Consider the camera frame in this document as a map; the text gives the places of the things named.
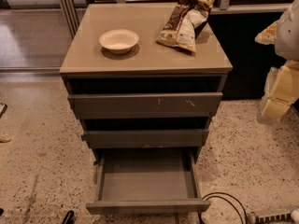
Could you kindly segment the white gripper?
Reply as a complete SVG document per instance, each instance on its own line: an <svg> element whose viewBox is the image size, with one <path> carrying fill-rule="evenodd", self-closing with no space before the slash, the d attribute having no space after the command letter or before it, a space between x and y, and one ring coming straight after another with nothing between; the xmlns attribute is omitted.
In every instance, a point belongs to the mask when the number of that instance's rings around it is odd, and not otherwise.
<svg viewBox="0 0 299 224"><path fill-rule="evenodd" d="M263 45L276 42L278 21L258 33L254 40ZM299 98L299 62L287 60L279 69L272 67L264 84L257 120L261 123L279 121Z"/></svg>

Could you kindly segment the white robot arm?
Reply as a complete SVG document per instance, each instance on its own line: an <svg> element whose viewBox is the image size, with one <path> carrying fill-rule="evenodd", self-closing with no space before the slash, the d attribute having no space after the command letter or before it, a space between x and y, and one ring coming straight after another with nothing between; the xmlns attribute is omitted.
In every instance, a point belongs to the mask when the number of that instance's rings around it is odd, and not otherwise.
<svg viewBox="0 0 299 224"><path fill-rule="evenodd" d="M286 62L271 67L264 84L257 120L280 120L299 99L299 0L294 0L281 17L258 33L255 41L273 45L277 56Z"/></svg>

